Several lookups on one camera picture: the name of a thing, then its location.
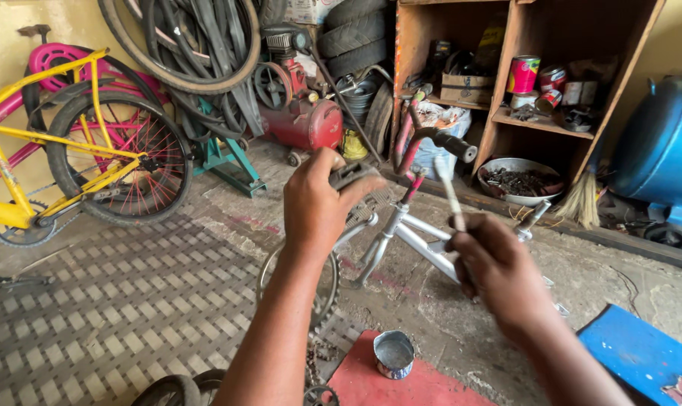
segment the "blue board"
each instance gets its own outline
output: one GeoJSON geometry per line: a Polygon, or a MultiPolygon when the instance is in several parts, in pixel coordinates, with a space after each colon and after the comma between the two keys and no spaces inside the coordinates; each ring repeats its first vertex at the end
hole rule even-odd
{"type": "Polygon", "coordinates": [[[613,375],[660,406],[678,406],[682,344],[616,305],[579,332],[579,339],[613,375]],[[673,388],[664,390],[665,386],[673,388]]]}

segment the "red mat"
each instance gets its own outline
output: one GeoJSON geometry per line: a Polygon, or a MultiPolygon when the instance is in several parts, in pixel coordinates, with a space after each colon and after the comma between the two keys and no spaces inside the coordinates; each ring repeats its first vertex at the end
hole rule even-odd
{"type": "Polygon", "coordinates": [[[406,378],[399,381],[386,378],[376,369],[373,355],[373,339],[380,334],[364,331],[328,383],[338,394],[341,404],[495,406],[489,399],[418,358],[414,359],[411,374],[406,378]]]}

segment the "bowl of bolts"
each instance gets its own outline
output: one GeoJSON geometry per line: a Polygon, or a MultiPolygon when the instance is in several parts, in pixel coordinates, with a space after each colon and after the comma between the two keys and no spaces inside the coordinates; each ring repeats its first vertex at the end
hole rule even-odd
{"type": "Polygon", "coordinates": [[[477,177],[489,196],[530,208],[564,191],[564,181],[557,171],[521,158],[486,162],[479,168],[477,177]]]}

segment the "paint can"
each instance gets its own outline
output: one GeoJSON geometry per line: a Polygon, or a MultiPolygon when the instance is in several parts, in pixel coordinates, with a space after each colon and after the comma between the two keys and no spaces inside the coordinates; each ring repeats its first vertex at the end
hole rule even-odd
{"type": "Polygon", "coordinates": [[[373,339],[376,368],[386,378],[403,379],[414,365],[414,345],[399,330],[383,332],[373,339]]]}
{"type": "Polygon", "coordinates": [[[551,89],[550,91],[541,95],[534,103],[537,110],[542,113],[549,114],[554,109],[559,106],[559,102],[562,101],[562,92],[556,89],[551,89]]]}
{"type": "Polygon", "coordinates": [[[534,89],[536,73],[539,71],[538,56],[523,55],[515,56],[511,60],[509,79],[506,83],[506,91],[512,93],[528,93],[534,89]]]}
{"type": "Polygon", "coordinates": [[[581,98],[579,104],[591,106],[594,104],[594,97],[597,96],[597,82],[584,82],[581,86],[581,98]]]}
{"type": "Polygon", "coordinates": [[[539,92],[537,92],[536,90],[532,90],[531,92],[528,93],[514,94],[513,96],[511,96],[511,104],[509,106],[511,106],[511,108],[513,108],[514,110],[518,110],[519,108],[527,104],[530,106],[534,106],[534,102],[538,98],[539,92]]]}
{"type": "Polygon", "coordinates": [[[564,100],[562,100],[562,106],[578,105],[583,86],[584,82],[567,82],[564,86],[564,100]]]}
{"type": "Polygon", "coordinates": [[[542,87],[542,92],[548,92],[551,89],[563,89],[566,79],[566,70],[561,65],[552,65],[539,72],[539,84],[542,87]]]}

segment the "yellow wall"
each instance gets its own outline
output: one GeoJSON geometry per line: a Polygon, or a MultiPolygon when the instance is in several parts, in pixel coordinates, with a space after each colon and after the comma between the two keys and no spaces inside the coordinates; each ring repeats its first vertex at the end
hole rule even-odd
{"type": "Polygon", "coordinates": [[[609,123],[609,139],[605,145],[607,153],[612,152],[629,116],[649,92],[647,78],[659,82],[667,74],[682,74],[682,0],[667,0],[654,24],[609,123]]]}
{"type": "MultiPolygon", "coordinates": [[[[0,88],[22,78],[30,51],[42,43],[40,36],[27,38],[16,32],[18,28],[35,24],[50,25],[52,31],[47,36],[50,42],[95,49],[107,46],[111,48],[112,56],[137,69],[137,65],[122,50],[105,25],[96,0],[10,0],[0,2],[0,88]]],[[[52,112],[45,117],[49,125],[52,112]]],[[[24,108],[9,116],[3,125],[24,128],[27,125],[24,108]]],[[[0,144],[6,155],[10,156],[25,142],[0,134],[0,144]]],[[[45,153],[41,150],[18,165],[15,175],[26,192],[53,182],[45,153]]],[[[54,187],[31,198],[49,204],[60,196],[61,192],[54,187]]],[[[9,193],[0,180],[0,201],[8,200],[9,193]]]]}

